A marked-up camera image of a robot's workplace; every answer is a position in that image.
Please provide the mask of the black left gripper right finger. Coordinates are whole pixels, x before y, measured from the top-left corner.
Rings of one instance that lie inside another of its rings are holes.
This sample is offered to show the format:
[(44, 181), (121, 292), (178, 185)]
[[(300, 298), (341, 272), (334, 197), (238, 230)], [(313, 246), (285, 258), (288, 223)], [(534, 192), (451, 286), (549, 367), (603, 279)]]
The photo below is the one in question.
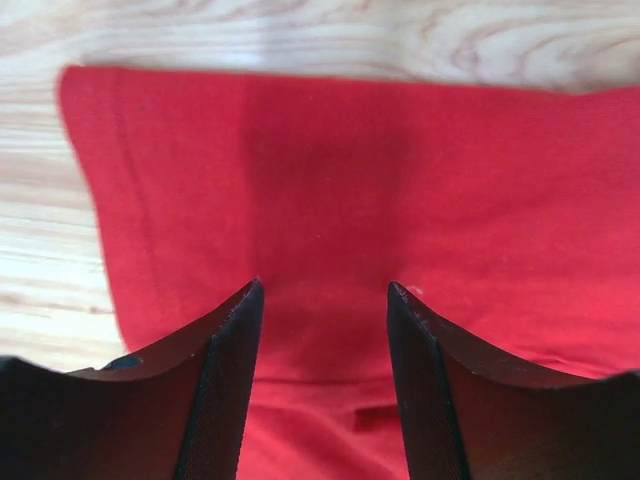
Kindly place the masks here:
[(409, 477), (468, 479), (439, 343), (396, 282), (388, 287), (387, 335)]

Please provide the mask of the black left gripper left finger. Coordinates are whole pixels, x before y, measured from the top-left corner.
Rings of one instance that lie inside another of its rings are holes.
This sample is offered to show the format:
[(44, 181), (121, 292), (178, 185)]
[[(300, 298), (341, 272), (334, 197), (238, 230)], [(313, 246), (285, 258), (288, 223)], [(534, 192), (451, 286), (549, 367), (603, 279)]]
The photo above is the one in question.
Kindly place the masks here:
[(229, 302), (206, 348), (176, 479), (236, 477), (262, 329), (262, 283), (250, 281)]

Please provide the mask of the red t-shirt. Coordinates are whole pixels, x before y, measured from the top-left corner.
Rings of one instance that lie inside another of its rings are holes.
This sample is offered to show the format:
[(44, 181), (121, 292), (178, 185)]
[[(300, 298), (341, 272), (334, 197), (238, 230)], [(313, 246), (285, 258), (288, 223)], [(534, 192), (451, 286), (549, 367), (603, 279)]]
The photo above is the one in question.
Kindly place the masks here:
[(122, 337), (259, 279), (242, 479), (407, 475), (396, 281), (517, 356), (639, 365), (639, 91), (70, 67), (59, 104)]

